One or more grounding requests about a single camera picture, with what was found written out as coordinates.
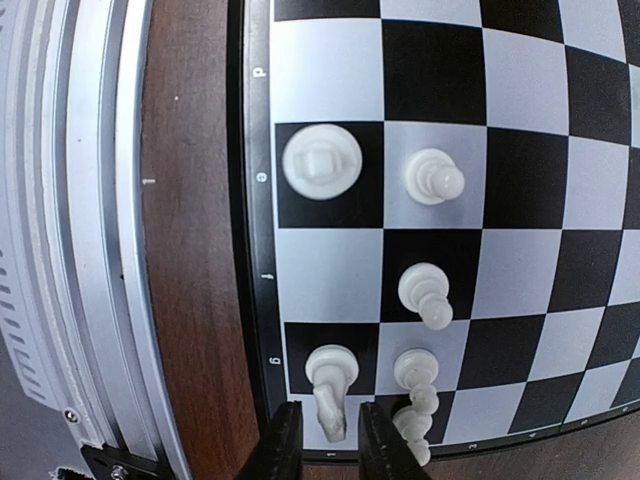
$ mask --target chessboard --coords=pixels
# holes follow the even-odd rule
[[[247,348],[268,414],[302,402],[306,458],[356,458],[359,405],[409,404],[393,365],[414,348],[440,363],[434,457],[640,408],[640,4],[259,3],[245,19]],[[342,195],[311,200],[282,156],[327,123],[357,140],[362,171]],[[407,194],[404,163],[424,148],[456,159],[456,200]],[[448,276],[442,331],[398,298],[419,262]],[[340,443],[316,421],[304,371],[325,344],[360,366]]]

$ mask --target brown wooden surface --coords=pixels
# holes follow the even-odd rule
[[[226,0],[154,0],[143,105],[147,258],[169,394],[196,480],[232,478],[257,441],[231,249]],[[435,463],[435,480],[640,478],[640,416]],[[305,478],[357,478],[307,468]]]

